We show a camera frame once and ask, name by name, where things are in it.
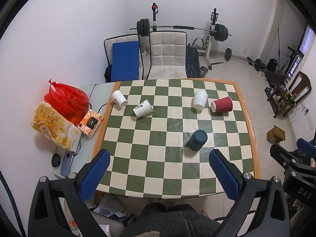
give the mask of metal screw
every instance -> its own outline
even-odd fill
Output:
[[[250,173],[244,173],[244,178],[246,179],[250,179],[251,178],[251,174]]]
[[[46,176],[42,176],[39,180],[41,183],[44,183],[46,181]]]
[[[280,178],[277,177],[277,176],[274,176],[274,177],[273,177],[273,180],[274,180],[275,182],[277,182],[277,183],[280,182]]]
[[[76,175],[77,174],[75,172],[71,172],[71,173],[69,173],[68,178],[69,179],[74,179],[76,177]]]

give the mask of fuzzy gray fabric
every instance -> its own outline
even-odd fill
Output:
[[[209,237],[219,226],[195,211],[173,211],[140,218],[126,227],[120,237],[152,236],[144,234],[152,232],[159,232],[159,237]]]
[[[158,232],[149,232],[149,233],[143,233],[141,235],[137,235],[135,237],[159,237]]]

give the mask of wooden stool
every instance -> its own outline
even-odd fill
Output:
[[[269,132],[267,132],[267,141],[272,137],[274,137],[276,143],[285,141],[285,132],[281,128],[274,126]]]

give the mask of white paper cup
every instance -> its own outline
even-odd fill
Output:
[[[201,111],[204,109],[207,97],[207,93],[202,90],[198,90],[195,92],[193,106],[197,111]]]
[[[127,100],[120,90],[116,90],[111,94],[111,99],[120,107],[124,108],[127,105]]]
[[[140,105],[133,109],[135,115],[140,118],[154,111],[148,100],[144,100]]]

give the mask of speaker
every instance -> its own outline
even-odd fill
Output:
[[[267,65],[267,70],[274,72],[276,67],[277,67],[277,60],[276,59],[270,59],[268,65]]]

